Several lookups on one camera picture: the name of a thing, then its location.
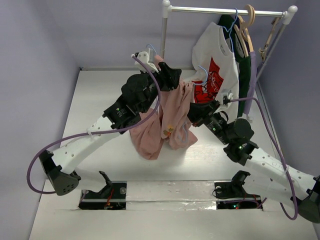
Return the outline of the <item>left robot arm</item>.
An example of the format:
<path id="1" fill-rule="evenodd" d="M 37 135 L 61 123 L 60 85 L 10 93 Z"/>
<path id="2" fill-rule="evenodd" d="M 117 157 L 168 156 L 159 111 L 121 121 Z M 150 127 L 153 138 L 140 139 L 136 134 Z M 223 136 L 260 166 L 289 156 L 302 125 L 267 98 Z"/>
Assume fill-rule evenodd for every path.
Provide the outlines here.
<path id="1" fill-rule="evenodd" d="M 85 158 L 140 123 L 140 114 L 150 110 L 161 92 L 178 87 L 182 70 L 170 68 L 165 62 L 158 66 L 156 72 L 142 71 L 130 76 L 121 87 L 119 98 L 104 110 L 85 136 L 78 136 L 54 151 L 44 150 L 39 155 L 42 168 L 58 196 L 66 195 L 78 186 L 81 177 L 75 169 Z"/>

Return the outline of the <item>dark green t shirt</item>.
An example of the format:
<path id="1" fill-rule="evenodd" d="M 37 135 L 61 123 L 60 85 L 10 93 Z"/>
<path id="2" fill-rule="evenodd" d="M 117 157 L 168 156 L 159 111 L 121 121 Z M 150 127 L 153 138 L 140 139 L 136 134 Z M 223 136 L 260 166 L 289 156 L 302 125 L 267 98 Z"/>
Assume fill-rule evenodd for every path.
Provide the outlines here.
<path id="1" fill-rule="evenodd" d="M 235 61 L 238 67 L 238 80 L 239 80 L 239 98 L 246 98 L 249 90 L 249 84 L 251 80 L 251 57 L 245 56 L 245 50 L 243 49 L 240 40 L 236 34 L 236 30 L 233 28 L 231 33 L 227 30 L 231 27 L 234 18 L 231 15 L 221 15 L 218 25 L 225 27 L 223 30 L 225 41 L 230 50 L 233 50 Z"/>

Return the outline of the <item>lilac t shirt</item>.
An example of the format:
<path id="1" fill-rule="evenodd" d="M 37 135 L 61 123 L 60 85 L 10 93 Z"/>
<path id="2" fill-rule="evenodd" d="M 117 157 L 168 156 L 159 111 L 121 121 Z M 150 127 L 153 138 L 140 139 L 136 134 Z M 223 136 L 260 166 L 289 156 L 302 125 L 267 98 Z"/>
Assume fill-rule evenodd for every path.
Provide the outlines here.
<path id="1" fill-rule="evenodd" d="M 256 53 L 253 47 L 253 43 L 247 28 L 245 29 L 245 33 L 247 37 L 247 43 L 249 47 L 249 56 L 250 56 L 250 81 L 249 81 L 247 97 L 253 98 L 255 93 L 256 83 L 257 83 L 257 61 L 256 61 Z M 253 118 L 250 116 L 252 101 L 253 101 L 252 99 L 245 101 L 244 111 L 243 111 L 249 123 L 253 122 Z"/>

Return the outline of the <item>pink t shirt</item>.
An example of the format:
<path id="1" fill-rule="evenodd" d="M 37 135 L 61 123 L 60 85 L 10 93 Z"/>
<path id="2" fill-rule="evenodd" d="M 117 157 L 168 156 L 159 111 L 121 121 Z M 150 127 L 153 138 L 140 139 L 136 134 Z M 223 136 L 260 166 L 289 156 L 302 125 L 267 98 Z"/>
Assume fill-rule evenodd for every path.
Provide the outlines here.
<path id="1" fill-rule="evenodd" d="M 176 89 L 161 93 L 160 105 L 146 122 L 129 131 L 132 144 L 146 160 L 156 160 L 164 143 L 173 150 L 186 149 L 198 141 L 190 131 L 187 115 L 194 102 L 194 84 L 179 80 Z"/>

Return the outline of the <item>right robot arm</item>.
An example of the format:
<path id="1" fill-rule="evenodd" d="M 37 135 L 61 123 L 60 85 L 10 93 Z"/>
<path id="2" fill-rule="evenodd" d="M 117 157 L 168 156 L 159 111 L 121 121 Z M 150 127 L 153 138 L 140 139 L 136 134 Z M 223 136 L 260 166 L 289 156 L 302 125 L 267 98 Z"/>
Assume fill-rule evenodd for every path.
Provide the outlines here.
<path id="1" fill-rule="evenodd" d="M 215 111 L 218 101 L 206 104 L 191 103 L 187 117 L 195 127 L 205 125 L 226 147 L 227 157 L 244 167 L 266 176 L 255 181 L 248 172 L 230 183 L 235 196 L 257 194 L 292 207 L 304 219 L 320 222 L 320 178 L 303 173 L 268 155 L 250 139 L 254 135 L 250 123 L 243 118 L 231 123 Z"/>

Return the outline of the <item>light blue wire hanger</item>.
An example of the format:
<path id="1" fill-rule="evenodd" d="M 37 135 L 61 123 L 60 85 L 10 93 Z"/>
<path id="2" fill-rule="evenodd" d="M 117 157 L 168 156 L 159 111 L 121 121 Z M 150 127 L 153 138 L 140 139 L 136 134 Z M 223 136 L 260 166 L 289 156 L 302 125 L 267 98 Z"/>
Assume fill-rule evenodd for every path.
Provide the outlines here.
<path id="1" fill-rule="evenodd" d="M 161 93 L 158 119 L 160 122 L 160 136 L 169 142 L 173 149 L 187 147 L 197 142 L 197 137 L 189 130 L 191 122 L 188 119 L 190 103 L 194 102 L 195 86 L 207 83 L 208 71 L 201 65 L 204 77 L 199 83 L 179 81 L 176 89 Z"/>

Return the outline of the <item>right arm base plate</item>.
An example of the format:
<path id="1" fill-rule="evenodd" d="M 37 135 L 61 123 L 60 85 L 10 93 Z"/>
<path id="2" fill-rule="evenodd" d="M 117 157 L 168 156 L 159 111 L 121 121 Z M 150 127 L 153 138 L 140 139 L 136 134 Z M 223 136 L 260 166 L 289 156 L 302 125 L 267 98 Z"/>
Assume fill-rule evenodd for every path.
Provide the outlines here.
<path id="1" fill-rule="evenodd" d="M 244 189 L 245 180 L 250 175 L 240 170 L 231 180 L 214 183 L 212 195 L 216 198 L 217 210 L 263 209 L 261 197 L 248 194 Z"/>

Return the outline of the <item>white Coca-Cola t shirt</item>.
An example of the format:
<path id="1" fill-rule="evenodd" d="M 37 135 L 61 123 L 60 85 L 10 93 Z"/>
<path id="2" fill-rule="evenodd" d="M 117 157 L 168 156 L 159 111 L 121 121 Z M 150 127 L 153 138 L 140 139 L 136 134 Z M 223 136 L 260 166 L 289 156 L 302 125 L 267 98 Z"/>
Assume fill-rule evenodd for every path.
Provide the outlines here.
<path id="1" fill-rule="evenodd" d="M 212 22 L 192 48 L 194 102 L 206 104 L 212 100 L 223 103 L 223 94 L 239 97 L 239 73 L 231 41 L 225 39 L 224 28 Z"/>

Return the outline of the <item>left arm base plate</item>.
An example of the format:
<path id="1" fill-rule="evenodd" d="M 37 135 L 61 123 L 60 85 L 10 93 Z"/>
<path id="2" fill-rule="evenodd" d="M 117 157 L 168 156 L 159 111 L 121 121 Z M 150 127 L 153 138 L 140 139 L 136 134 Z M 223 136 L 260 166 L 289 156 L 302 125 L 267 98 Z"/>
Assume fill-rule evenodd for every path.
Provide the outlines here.
<path id="1" fill-rule="evenodd" d="M 104 187 L 98 192 L 84 189 L 81 192 L 78 208 L 81 210 L 125 210 L 126 181 L 111 181 L 104 171 L 99 171 L 105 180 Z"/>

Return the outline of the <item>white clothes rack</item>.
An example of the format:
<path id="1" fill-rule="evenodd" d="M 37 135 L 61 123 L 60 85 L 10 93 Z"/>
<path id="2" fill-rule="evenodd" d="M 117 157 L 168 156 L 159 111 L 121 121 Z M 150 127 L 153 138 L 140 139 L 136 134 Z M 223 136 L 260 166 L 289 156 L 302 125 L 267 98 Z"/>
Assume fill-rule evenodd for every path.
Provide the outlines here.
<path id="1" fill-rule="evenodd" d="M 205 7 L 184 7 L 184 6 L 173 6 L 169 0 L 163 0 L 161 3 L 161 15 L 162 15 L 162 26 L 161 26 L 161 39 L 160 39 L 160 56 L 165 56 L 165 48 L 166 48 L 166 37 L 167 37 L 167 26 L 168 26 L 168 18 L 171 12 L 181 12 L 181 13 L 199 13 L 199 14 L 230 14 L 238 16 L 248 16 L 249 11 L 245 9 L 227 9 L 227 8 L 205 8 Z M 280 18 L 282 20 L 282 24 L 276 33 L 274 39 L 270 43 L 266 55 L 265 60 L 259 65 L 258 75 L 261 75 L 265 66 L 267 65 L 269 58 L 272 56 L 283 32 L 286 27 L 291 23 L 295 14 L 298 12 L 298 7 L 296 5 L 290 6 L 287 10 L 284 11 L 265 11 L 265 10 L 256 10 L 256 17 L 272 17 L 272 18 Z"/>

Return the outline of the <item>wooden clip hanger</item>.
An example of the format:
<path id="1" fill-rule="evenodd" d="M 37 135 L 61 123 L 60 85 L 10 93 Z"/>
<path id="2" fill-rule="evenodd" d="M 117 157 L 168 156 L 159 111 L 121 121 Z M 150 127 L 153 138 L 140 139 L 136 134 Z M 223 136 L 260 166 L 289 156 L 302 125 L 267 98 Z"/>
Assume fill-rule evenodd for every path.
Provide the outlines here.
<path id="1" fill-rule="evenodd" d="M 271 40 L 273 38 L 273 35 L 275 33 L 275 29 L 276 29 L 276 26 L 277 24 L 280 22 L 280 17 L 275 17 L 272 22 L 271 22 L 271 29 L 270 29 L 270 32 L 268 34 L 268 37 L 265 41 L 265 44 L 263 47 L 260 47 L 258 52 L 260 54 L 260 57 L 261 57 L 261 60 L 262 62 L 264 63 L 267 59 L 267 52 L 268 52 L 268 49 L 269 49 L 269 46 L 271 44 Z"/>

